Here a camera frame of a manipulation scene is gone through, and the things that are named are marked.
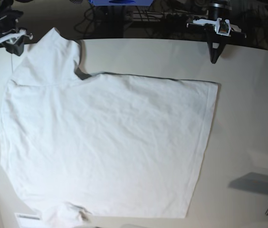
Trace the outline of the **white paper sheet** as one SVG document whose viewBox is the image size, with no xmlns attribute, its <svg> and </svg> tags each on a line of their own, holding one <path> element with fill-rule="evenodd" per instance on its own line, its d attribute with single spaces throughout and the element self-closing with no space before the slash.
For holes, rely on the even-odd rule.
<svg viewBox="0 0 268 228">
<path fill-rule="evenodd" d="M 35 215 L 15 213 L 16 221 L 20 228 L 46 228 L 43 221 Z"/>
</svg>

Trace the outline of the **black power strip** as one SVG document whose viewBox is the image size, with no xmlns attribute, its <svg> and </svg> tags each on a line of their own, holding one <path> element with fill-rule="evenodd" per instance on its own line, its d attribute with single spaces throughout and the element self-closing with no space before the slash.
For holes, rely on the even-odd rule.
<svg viewBox="0 0 268 228">
<path fill-rule="evenodd" d="M 195 16 L 182 11 L 174 12 L 153 12 L 153 11 L 133 11 L 130 14 L 131 21 L 157 22 L 164 19 L 193 19 Z"/>
</svg>

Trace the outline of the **white T-shirt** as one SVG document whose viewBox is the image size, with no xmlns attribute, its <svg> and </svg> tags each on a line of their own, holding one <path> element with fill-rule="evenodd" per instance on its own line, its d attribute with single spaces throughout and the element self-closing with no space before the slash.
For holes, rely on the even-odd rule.
<svg viewBox="0 0 268 228">
<path fill-rule="evenodd" d="M 218 85 L 100 73 L 81 79 L 78 43 L 51 29 L 9 78 L 0 164 L 52 228 L 86 215 L 184 218 Z"/>
</svg>

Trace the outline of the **blue box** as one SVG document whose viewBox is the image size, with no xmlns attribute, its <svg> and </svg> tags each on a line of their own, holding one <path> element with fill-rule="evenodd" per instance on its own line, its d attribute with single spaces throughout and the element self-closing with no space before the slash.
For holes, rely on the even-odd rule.
<svg viewBox="0 0 268 228">
<path fill-rule="evenodd" d="M 94 6 L 151 6 L 153 0 L 89 0 Z"/>
</svg>

